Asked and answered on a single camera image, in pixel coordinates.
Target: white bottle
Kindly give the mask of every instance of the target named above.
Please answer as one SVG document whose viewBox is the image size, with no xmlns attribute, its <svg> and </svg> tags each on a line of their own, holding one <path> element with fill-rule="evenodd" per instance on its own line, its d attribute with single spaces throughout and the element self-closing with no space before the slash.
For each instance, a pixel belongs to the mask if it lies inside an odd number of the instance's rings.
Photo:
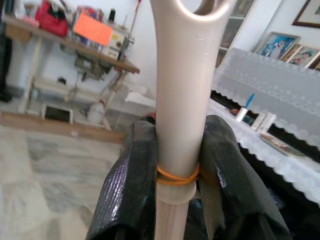
<svg viewBox="0 0 320 240">
<path fill-rule="evenodd" d="M 92 104 L 86 117 L 88 122 L 92 124 L 101 124 L 106 112 L 105 106 L 105 102 L 102 100 Z"/>
</svg>

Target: marble floor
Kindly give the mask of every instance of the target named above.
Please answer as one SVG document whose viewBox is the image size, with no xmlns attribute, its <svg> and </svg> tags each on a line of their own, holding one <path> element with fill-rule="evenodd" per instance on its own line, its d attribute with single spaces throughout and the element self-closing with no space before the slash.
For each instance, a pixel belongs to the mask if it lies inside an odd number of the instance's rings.
<svg viewBox="0 0 320 240">
<path fill-rule="evenodd" d="M 0 240 L 83 240 L 120 150 L 0 126 Z"/>
</svg>

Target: white wall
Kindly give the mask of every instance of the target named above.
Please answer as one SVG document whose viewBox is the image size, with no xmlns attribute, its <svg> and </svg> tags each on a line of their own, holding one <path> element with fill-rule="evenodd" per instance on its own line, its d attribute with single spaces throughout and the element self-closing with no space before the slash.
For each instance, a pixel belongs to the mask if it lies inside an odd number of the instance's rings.
<svg viewBox="0 0 320 240">
<path fill-rule="evenodd" d="M 16 11 L 22 8 L 22 2 L 23 0 L 16 1 Z M 110 9 L 115 8 L 115 21 L 118 24 L 122 24 L 127 15 L 126 26 L 128 28 L 131 26 L 137 2 L 138 0 L 67 0 L 67 3 L 74 9 L 76 9 L 77 5 L 88 5 L 102 9 L 107 17 Z M 195 9 L 200 4 L 200 0 L 183 0 L 183 2 L 190 10 Z M 146 86 L 155 96 L 157 87 L 157 50 L 154 19 L 149 0 L 142 0 L 141 2 L 133 36 L 135 37 L 135 45 L 129 60 L 140 68 L 140 74 L 129 74 L 127 80 Z M 8 85 L 25 87 L 34 46 L 35 39 L 27 44 L 14 41 L 12 61 L 7 77 Z M 43 61 L 40 63 L 38 73 L 53 80 L 62 76 L 67 79 L 68 85 L 73 86 L 77 78 L 77 70 L 74 67 L 75 57 L 63 53 L 60 51 L 58 44 L 49 41 L 44 41 L 41 54 Z M 107 78 L 110 79 L 113 75 L 114 72 L 111 72 Z M 89 80 L 81 83 L 79 87 L 99 91 L 105 85 L 105 82 Z"/>
<path fill-rule="evenodd" d="M 255 0 L 237 32 L 231 48 L 253 51 L 282 0 Z"/>
<path fill-rule="evenodd" d="M 320 28 L 292 25 L 305 2 L 306 0 L 283 0 L 262 39 L 270 32 L 298 35 L 301 36 L 300 44 L 320 49 Z"/>
</svg>

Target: black plastic wrap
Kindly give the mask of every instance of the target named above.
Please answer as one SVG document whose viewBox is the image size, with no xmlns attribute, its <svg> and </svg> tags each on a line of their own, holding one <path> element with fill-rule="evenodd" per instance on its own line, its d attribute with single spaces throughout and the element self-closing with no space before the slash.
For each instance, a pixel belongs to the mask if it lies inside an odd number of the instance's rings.
<svg viewBox="0 0 320 240">
<path fill-rule="evenodd" d="M 254 239 L 251 235 L 255 234 L 256 223 L 257 228 L 270 226 L 275 239 L 290 239 L 267 188 L 241 155 L 232 129 L 219 116 L 206 119 L 199 161 L 199 189 L 209 239 L 213 239 L 218 226 L 223 231 L 214 239 Z M 221 207 L 224 220 L 219 212 Z"/>
<path fill-rule="evenodd" d="M 153 240 L 156 179 L 156 128 L 137 121 L 103 183 L 86 240 Z"/>
<path fill-rule="evenodd" d="M 208 240 L 200 199 L 192 199 L 189 202 L 183 240 Z"/>
</svg>

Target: red bag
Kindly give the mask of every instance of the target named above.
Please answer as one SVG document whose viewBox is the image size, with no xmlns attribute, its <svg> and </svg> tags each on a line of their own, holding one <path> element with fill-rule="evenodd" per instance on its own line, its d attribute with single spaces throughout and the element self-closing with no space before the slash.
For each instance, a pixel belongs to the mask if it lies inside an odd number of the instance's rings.
<svg viewBox="0 0 320 240">
<path fill-rule="evenodd" d="M 47 0 L 44 0 L 37 9 L 35 19 L 39 21 L 40 28 L 50 33 L 61 37 L 65 37 L 68 33 L 68 22 L 65 12 Z"/>
</svg>

